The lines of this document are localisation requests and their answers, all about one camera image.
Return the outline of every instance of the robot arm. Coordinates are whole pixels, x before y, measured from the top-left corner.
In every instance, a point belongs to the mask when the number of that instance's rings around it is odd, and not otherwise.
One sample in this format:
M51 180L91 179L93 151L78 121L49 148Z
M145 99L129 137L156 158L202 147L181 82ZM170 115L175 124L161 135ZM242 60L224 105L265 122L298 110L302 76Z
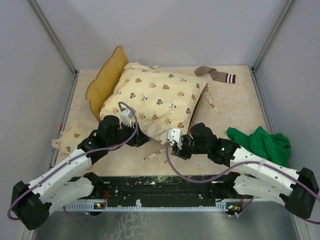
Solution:
M65 160L28 184L20 181L13 187L12 211L27 229L38 228L54 211L72 201L98 196L102 192L103 181L93 172L77 181L68 181L107 155L110 147L121 147L131 136L126 144L132 147L150 141L139 126L132 124L132 116L128 108L121 112L121 123L116 116L106 116L99 123L98 129L84 139Z
M233 188L240 195L274 201L301 218L310 218L316 198L294 180L308 186L317 195L319 187L311 170L304 167L297 171L263 159L235 142L218 139L203 123L194 125L190 135L181 135L179 128L168 132L172 155L187 160L192 154L207 154L216 164L237 166L237 170L249 176L230 172L225 180L226 188Z

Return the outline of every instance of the mustard pillow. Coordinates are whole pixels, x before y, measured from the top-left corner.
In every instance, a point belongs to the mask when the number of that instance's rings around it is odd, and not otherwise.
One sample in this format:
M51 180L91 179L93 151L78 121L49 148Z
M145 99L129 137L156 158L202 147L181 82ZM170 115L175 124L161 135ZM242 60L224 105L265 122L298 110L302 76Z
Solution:
M118 102L134 108L141 131L149 137L167 142L170 128L188 132L192 114L207 82L197 76L161 72L138 62L124 66L113 94L102 104L100 119L120 117Z

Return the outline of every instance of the cable tie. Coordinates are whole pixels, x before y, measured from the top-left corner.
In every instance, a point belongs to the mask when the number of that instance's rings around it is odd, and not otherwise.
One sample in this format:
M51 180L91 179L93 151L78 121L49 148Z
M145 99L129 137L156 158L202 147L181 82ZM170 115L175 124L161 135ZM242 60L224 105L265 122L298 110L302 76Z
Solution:
M266 163L266 159L262 158L261 161L260 161L260 164L257 167L258 173L261 172L261 169L264 167L265 163Z
M38 183L36 183L35 185L33 185L32 186L32 188L34 187L34 186L36 186L37 188L40 188L41 186L42 186L42 184L40 183L41 181L39 181Z
M169 144L171 145L171 146L173 146L173 145L175 145L175 141L174 140L169 140Z

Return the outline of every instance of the green cloth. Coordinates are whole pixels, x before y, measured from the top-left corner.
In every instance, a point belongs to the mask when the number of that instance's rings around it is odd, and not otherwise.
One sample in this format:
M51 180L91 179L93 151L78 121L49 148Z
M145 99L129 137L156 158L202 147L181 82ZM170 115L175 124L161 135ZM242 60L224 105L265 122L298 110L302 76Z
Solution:
M288 166L288 158L291 155L290 142L281 133L268 134L261 126L249 136L243 132L229 127L226 131L229 139L243 146L251 153L267 159L280 166Z

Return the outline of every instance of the pillow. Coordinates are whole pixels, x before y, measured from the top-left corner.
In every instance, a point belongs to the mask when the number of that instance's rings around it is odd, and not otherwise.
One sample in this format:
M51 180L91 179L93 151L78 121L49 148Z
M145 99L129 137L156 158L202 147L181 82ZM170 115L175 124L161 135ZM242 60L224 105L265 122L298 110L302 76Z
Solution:
M165 144L168 129L181 128L182 134L187 134L206 84L197 76L160 72L131 62L124 66L113 94L102 104L100 119L107 115L119 118L118 102L125 102L136 111L141 131Z
M70 154L90 133L80 122L73 121L67 130L61 132L60 138L52 140L51 145L62 153Z

